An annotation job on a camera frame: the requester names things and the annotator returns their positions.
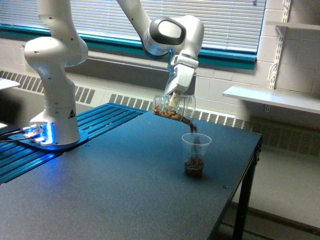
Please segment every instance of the table leg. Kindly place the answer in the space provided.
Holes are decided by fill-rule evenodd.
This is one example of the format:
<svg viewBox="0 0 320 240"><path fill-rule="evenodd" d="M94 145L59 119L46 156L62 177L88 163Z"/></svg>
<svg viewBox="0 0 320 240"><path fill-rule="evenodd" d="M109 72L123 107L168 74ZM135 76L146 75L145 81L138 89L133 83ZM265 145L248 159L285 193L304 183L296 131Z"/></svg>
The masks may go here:
<svg viewBox="0 0 320 240"><path fill-rule="evenodd" d="M233 236L232 236L233 240L242 240L242 237L243 237L243 233L245 229L245 221L246 221L249 200L250 200L250 194L251 194L251 188L252 188L255 169L257 165L257 159L258 159L257 154L258 154L258 151L255 152L253 159L250 163L250 166L242 180L240 198L239 198L238 208L236 212L236 218L235 218L235 224L234 224L234 230L233 230Z"/></svg>

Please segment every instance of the white heater vent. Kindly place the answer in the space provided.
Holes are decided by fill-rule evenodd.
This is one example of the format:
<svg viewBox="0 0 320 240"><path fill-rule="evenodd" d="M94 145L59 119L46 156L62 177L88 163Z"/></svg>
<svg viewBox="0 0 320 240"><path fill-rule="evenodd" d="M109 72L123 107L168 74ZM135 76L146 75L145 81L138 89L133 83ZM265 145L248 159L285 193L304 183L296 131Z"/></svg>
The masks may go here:
<svg viewBox="0 0 320 240"><path fill-rule="evenodd" d="M152 110L152 101L140 99L137 96L125 96L116 93L111 94L110 103L117 103L133 108ZM214 124L221 124L233 128L260 133L263 143L269 146L286 149L303 154L320 157L320 134L297 128L276 126L275 123L260 123L247 121L232 115L220 112L197 109L194 118Z"/></svg>
<svg viewBox="0 0 320 240"><path fill-rule="evenodd" d="M16 81L20 84L19 89L44 94L44 86L40 78L22 75L15 72L0 71L0 78ZM75 85L75 101L77 103L91 105L96 90L85 86Z"/></svg>

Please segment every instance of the shelf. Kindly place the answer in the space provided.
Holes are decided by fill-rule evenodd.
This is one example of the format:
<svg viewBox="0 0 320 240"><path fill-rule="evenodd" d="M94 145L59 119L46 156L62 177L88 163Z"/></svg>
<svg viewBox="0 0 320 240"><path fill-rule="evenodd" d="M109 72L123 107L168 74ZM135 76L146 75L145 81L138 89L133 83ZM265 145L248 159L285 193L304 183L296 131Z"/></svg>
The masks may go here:
<svg viewBox="0 0 320 240"><path fill-rule="evenodd" d="M16 81L7 80L0 77L0 90L18 87L20 84Z"/></svg>
<svg viewBox="0 0 320 240"><path fill-rule="evenodd" d="M232 86L225 97L320 114L320 97L254 86Z"/></svg>
<svg viewBox="0 0 320 240"><path fill-rule="evenodd" d="M287 27L290 29L304 29L304 30L319 30L320 25L301 24L293 22L279 22L279 21L266 21L267 25L274 25L278 27Z"/></svg>

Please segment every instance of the brown liquid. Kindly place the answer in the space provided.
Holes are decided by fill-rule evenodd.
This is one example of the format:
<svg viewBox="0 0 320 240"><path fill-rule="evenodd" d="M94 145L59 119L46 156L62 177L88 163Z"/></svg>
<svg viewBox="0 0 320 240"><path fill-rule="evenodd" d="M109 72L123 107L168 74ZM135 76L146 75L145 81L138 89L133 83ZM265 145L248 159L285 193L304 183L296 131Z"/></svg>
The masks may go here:
<svg viewBox="0 0 320 240"><path fill-rule="evenodd" d="M191 120L182 116L181 114L177 113L174 110L160 110L159 106L155 106L154 114L158 116L162 116L168 119L181 121L184 124L190 126L190 132L196 133L198 128L195 124L192 123ZM200 139L196 137L194 139L194 144L200 144ZM197 145L194 145L194 152L197 152ZM202 170L204 169L205 162L201 157L198 156L191 156L188 161L184 163L184 172L192 177L199 177L202 174Z"/></svg>

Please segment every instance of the clear plastic cup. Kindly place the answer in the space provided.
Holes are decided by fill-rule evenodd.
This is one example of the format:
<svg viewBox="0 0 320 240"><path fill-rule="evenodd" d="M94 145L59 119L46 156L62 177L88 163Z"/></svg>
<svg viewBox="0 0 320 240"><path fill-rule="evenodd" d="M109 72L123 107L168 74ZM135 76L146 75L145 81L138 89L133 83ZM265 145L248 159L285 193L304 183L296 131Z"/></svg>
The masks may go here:
<svg viewBox="0 0 320 240"><path fill-rule="evenodd" d="M172 95L156 95L153 99L152 112L155 115L184 122L192 122L196 111L195 95L182 95L175 106L171 106Z"/></svg>
<svg viewBox="0 0 320 240"><path fill-rule="evenodd" d="M199 177L205 166L204 156L212 142L211 138L201 133L182 135L184 171L189 176Z"/></svg>

